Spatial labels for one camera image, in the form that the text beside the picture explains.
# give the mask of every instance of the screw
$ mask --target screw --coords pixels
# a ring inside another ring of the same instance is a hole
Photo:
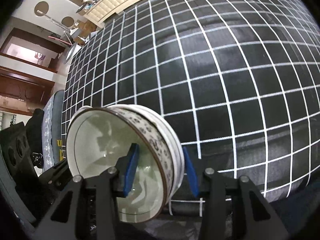
[[[242,182],[244,182],[244,183],[247,183],[247,182],[249,182],[249,177],[243,175],[243,176],[240,177],[240,180],[241,180]]]
[[[207,174],[207,175],[212,175],[212,174],[214,174],[214,169],[213,169],[213,168],[206,168],[206,169],[204,170],[204,172],[205,172],[205,174]]]
[[[117,169],[116,169],[115,167],[113,167],[113,166],[111,166],[111,167],[108,169],[108,173],[109,173],[109,174],[114,174],[114,173],[116,173],[116,171],[117,171]]]
[[[74,182],[80,182],[81,179],[82,179],[82,177],[81,177],[80,175],[76,175],[76,176],[74,176],[74,177],[72,178],[72,180],[73,180]]]

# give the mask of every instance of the round hole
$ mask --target round hole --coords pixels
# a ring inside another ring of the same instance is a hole
[[[67,16],[62,19],[61,23],[67,27],[71,27],[75,23],[75,20]]]
[[[10,160],[11,164],[13,166],[15,166],[16,165],[16,158],[14,157],[14,151],[12,148],[8,149],[8,156],[9,156],[9,160]]]
[[[19,139],[17,139],[17,152],[18,152],[18,155],[22,157],[22,153],[23,153],[22,142]]]
[[[22,141],[23,141],[23,146],[26,148],[27,147],[27,138],[25,136],[23,136]]]
[[[43,13],[47,13],[49,11],[49,4],[45,1],[42,1],[37,3],[37,5],[35,6],[35,14],[40,17],[43,16],[42,14],[38,13],[38,10],[42,11]]]

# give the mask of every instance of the black fabric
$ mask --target black fabric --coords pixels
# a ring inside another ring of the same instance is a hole
[[[290,236],[315,236],[320,222],[320,179],[293,196],[271,203]]]
[[[29,147],[32,153],[38,153],[42,155],[42,120],[44,117],[44,111],[42,109],[35,109],[32,117],[26,124],[26,135],[29,143]]]
[[[41,153],[30,153],[33,166],[37,166],[39,169],[43,168],[43,155]]]
[[[71,64],[63,145],[81,106],[140,104],[169,122],[197,169],[248,175],[268,201],[312,179],[320,34],[300,0],[142,0],[101,33]],[[164,212],[201,216],[204,205],[184,179]]]

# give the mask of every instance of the white wall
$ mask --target white wall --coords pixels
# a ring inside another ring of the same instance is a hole
[[[21,46],[21,47],[24,47],[24,48],[27,48],[27,49],[31,49],[33,51],[40,52],[41,54],[44,54],[45,58],[44,58],[44,61],[43,61],[43,64],[42,64],[44,67],[49,66],[51,59],[55,58],[58,55],[56,52],[54,52],[52,50],[43,48],[43,47],[41,47],[41,46],[39,46],[37,44],[34,44],[32,42],[29,42],[29,41],[25,41],[25,40],[17,38],[17,37],[12,37],[10,39],[10,42],[5,47],[3,53],[7,54],[7,51],[8,51],[8,49],[9,49],[11,44],[16,44],[18,46]]]
[[[48,3],[49,11],[47,15],[58,22],[61,22],[61,20],[67,16],[72,17],[75,21],[78,19],[86,21],[84,17],[76,13],[79,6],[69,0],[24,0],[22,5],[15,10],[13,16],[41,26],[56,34],[63,35],[63,29],[61,27],[50,22],[47,17],[39,17],[34,13],[35,6],[41,1]]]
[[[10,109],[16,109],[20,111],[28,111],[27,102],[16,99],[9,98],[0,95],[0,106]]]
[[[23,122],[24,125],[27,124],[28,120],[31,118],[30,115],[22,115],[22,114],[17,114],[17,120],[16,123]]]
[[[44,38],[48,41],[54,42],[60,46],[66,47],[65,44],[62,42],[53,40],[48,38],[52,34],[51,31],[48,31],[40,26],[37,26],[33,23],[18,19],[16,17],[11,16],[9,20],[7,21],[6,25],[2,29],[0,33],[0,45],[2,45],[5,41],[5,39],[8,37],[9,33],[13,30],[13,28],[18,28],[20,30],[32,33],[36,36],[39,36],[41,38]]]
[[[24,47],[20,47],[16,44],[11,43],[5,53],[7,55],[10,55],[10,56],[13,56],[16,58],[20,58],[20,59],[24,59],[26,61],[29,61],[29,62],[32,62],[35,64],[38,63],[38,59],[35,58],[36,53],[33,50],[26,49]]]
[[[30,115],[16,114],[16,116],[17,116],[16,123],[23,122],[24,125],[26,125],[28,120],[31,118]],[[10,122],[11,122],[12,118],[13,118],[13,114],[8,113],[8,112],[3,112],[2,130],[10,127]]]
[[[2,130],[10,127],[10,122],[12,120],[13,114],[7,113],[7,112],[3,112],[3,116],[2,116]]]
[[[36,76],[39,78],[43,78],[46,80],[54,81],[56,80],[56,74],[33,65],[29,65],[24,62],[20,62],[18,60],[8,58],[0,55],[0,65],[6,68],[10,68],[16,71],[20,71],[32,76]]]

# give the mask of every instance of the wooden door frame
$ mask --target wooden door frame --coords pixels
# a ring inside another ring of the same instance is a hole
[[[0,47],[0,52],[4,52],[5,47],[9,44],[12,37],[16,37],[25,41],[29,41],[33,44],[37,44],[43,48],[56,52],[58,54],[62,53],[65,50],[65,47],[62,47],[52,41],[48,41],[45,38],[41,38],[37,35],[32,33],[26,32],[24,30],[13,28],[12,31],[9,33],[7,38],[5,39],[4,43]]]
[[[29,74],[26,74],[26,73],[23,73],[20,71],[12,70],[12,69],[9,69],[6,67],[2,67],[2,66],[0,66],[0,76],[9,77],[12,79],[16,79],[19,81],[28,82],[31,84],[35,84],[35,85],[44,87],[43,96],[45,96],[45,98],[48,98],[48,99],[50,99],[51,91],[52,91],[52,88],[55,84],[55,82],[53,82],[53,81],[39,78],[36,76],[32,76],[32,75],[29,75]]]
[[[4,54],[4,53],[2,53],[2,52],[0,52],[0,56],[7,57],[7,58],[11,58],[11,59],[14,59],[14,60],[18,60],[18,61],[20,61],[20,62],[29,64],[29,65],[32,65],[32,66],[35,66],[35,67],[42,68],[42,69],[44,69],[44,70],[47,70],[47,71],[50,71],[50,72],[53,72],[53,73],[57,73],[57,71],[56,71],[55,69],[48,68],[48,67],[44,67],[44,66],[38,65],[38,64],[36,64],[36,63],[33,63],[33,62],[30,62],[30,61],[24,60],[24,59],[22,59],[22,58],[18,58],[18,57],[14,57],[14,56],[11,56],[11,55],[8,55],[8,54]]]
[[[2,106],[0,106],[0,111],[11,113],[11,114],[22,114],[22,115],[29,115],[29,116],[33,115],[33,113],[31,113],[31,112],[25,112],[25,111],[6,108],[6,107],[2,107]]]

